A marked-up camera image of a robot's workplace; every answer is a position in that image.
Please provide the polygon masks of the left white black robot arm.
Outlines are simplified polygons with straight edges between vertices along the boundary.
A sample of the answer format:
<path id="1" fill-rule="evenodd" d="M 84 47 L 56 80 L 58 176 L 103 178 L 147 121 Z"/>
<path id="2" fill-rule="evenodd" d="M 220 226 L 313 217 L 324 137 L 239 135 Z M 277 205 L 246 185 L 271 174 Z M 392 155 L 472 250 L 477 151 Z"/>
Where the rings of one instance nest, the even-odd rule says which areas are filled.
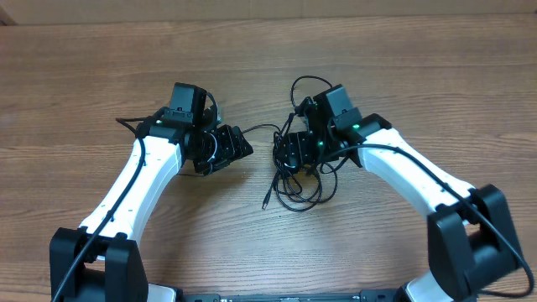
<path id="1" fill-rule="evenodd" d="M 123 171 L 76 229 L 50 241 L 53 301 L 183 300 L 180 289 L 148 281 L 139 251 L 144 229 L 167 184 L 189 160 L 207 176 L 253 152 L 238 127 L 221 123 L 214 96 L 175 83 L 167 107 L 147 117 L 121 118 L 135 136 Z"/>

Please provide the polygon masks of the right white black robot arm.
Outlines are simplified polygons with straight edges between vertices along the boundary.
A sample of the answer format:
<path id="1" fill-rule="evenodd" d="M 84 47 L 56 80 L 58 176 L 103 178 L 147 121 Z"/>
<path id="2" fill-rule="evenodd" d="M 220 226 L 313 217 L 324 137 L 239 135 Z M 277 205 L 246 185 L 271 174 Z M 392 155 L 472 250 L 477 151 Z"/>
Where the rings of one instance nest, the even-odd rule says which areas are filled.
<path id="1" fill-rule="evenodd" d="M 428 272 L 398 289 L 362 291 L 369 301 L 475 301 L 510 273 L 530 272 L 503 192 L 477 188 L 446 173 L 406 143 L 378 114 L 363 116 L 337 85 L 295 104 L 305 131 L 274 137 L 273 189 L 292 211 L 324 202 L 321 190 L 301 194 L 295 176 L 336 174 L 347 162 L 400 193 L 427 226 Z"/>

